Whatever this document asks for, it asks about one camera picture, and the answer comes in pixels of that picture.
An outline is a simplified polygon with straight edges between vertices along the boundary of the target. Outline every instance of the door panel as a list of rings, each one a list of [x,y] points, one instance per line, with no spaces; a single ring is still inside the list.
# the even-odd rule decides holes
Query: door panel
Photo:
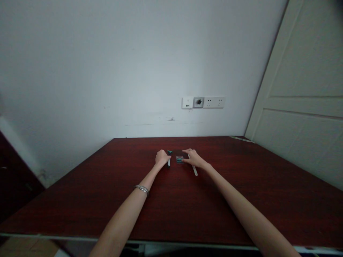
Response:
[[[343,190],[343,2],[290,0],[245,136]]]

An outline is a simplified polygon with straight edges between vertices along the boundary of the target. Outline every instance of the silver bracelet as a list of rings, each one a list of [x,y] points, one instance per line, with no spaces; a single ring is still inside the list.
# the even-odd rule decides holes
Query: silver bracelet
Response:
[[[140,190],[142,190],[144,193],[146,193],[149,196],[149,190],[145,186],[136,185],[135,188],[136,187],[139,188]]]

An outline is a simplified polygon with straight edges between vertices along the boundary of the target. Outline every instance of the small box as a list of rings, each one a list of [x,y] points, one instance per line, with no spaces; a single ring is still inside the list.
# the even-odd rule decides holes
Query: small box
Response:
[[[177,157],[176,157],[176,163],[178,163],[178,164],[184,164],[184,162],[183,162],[182,160],[183,160],[183,156],[177,156]]]

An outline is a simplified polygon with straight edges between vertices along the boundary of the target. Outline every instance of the hand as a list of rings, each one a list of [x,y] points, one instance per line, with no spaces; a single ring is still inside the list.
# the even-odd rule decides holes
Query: hand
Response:
[[[170,158],[171,156],[167,155],[164,150],[159,150],[156,154],[155,163],[165,165]]]
[[[197,151],[191,148],[187,150],[182,150],[182,151],[189,154],[189,159],[183,159],[182,160],[183,162],[189,163],[199,168],[204,168],[204,166],[207,164],[207,162],[197,154]]]

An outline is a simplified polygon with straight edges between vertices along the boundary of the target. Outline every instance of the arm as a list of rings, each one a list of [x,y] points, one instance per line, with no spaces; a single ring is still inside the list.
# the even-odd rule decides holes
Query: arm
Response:
[[[171,156],[168,156],[165,151],[160,150],[156,155],[154,167],[141,181],[140,185],[150,190],[156,175],[170,158]],[[91,251],[90,257],[120,255],[135,226],[146,198],[147,194],[142,190],[136,188],[132,191],[105,227]]]
[[[212,178],[263,256],[300,256],[273,224],[227,182],[211,164],[204,161],[195,150],[188,149],[183,152],[190,156],[189,159],[183,159],[184,162],[204,169]]]

